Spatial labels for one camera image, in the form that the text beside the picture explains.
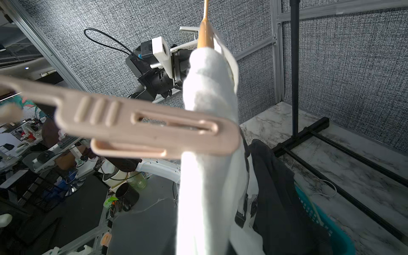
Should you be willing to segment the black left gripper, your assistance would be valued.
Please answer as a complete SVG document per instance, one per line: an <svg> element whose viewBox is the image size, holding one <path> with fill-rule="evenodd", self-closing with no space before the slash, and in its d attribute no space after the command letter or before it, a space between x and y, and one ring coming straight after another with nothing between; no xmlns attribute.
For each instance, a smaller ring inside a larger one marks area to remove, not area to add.
<svg viewBox="0 0 408 255"><path fill-rule="evenodd" d="M138 47L125 60L126 65L139 82L136 91L130 95L130 98L153 102L157 95L167 98L173 94L173 89L182 90L190 69L191 53L192 50L178 50L171 53L171 70L167 72L163 67L151 67L160 63L153 51L142 50Z"/></svg>

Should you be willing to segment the yellow wooden hanger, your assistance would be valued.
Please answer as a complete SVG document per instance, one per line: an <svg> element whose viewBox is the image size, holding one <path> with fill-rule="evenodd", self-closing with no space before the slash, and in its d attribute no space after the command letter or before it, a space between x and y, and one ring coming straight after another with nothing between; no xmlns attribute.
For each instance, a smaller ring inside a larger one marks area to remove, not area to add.
<svg viewBox="0 0 408 255"><path fill-rule="evenodd" d="M204 0L204 14L199 28L197 48L214 48L214 33L208 20L209 0Z"/></svg>

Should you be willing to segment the dark grey garment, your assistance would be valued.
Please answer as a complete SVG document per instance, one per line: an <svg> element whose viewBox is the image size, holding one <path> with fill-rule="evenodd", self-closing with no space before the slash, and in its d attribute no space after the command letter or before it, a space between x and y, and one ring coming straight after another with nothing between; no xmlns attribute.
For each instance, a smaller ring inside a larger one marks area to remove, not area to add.
<svg viewBox="0 0 408 255"><path fill-rule="evenodd" d="M254 226L265 254L333 254L327 230L313 222L299 200L294 173L258 139L249 151L259 187Z"/></svg>

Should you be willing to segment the white t-shirt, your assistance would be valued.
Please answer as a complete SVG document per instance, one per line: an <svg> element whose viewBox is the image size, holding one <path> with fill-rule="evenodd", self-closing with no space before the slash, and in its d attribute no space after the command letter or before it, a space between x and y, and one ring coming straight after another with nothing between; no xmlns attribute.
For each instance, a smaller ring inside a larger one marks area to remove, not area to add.
<svg viewBox="0 0 408 255"><path fill-rule="evenodd" d="M238 64L214 33L221 52L194 50L192 69L183 86L186 110L238 123ZM184 152L177 207L175 252L178 255L263 254L263 241L253 228L251 206L258 197L258 181L245 139L228 156Z"/></svg>

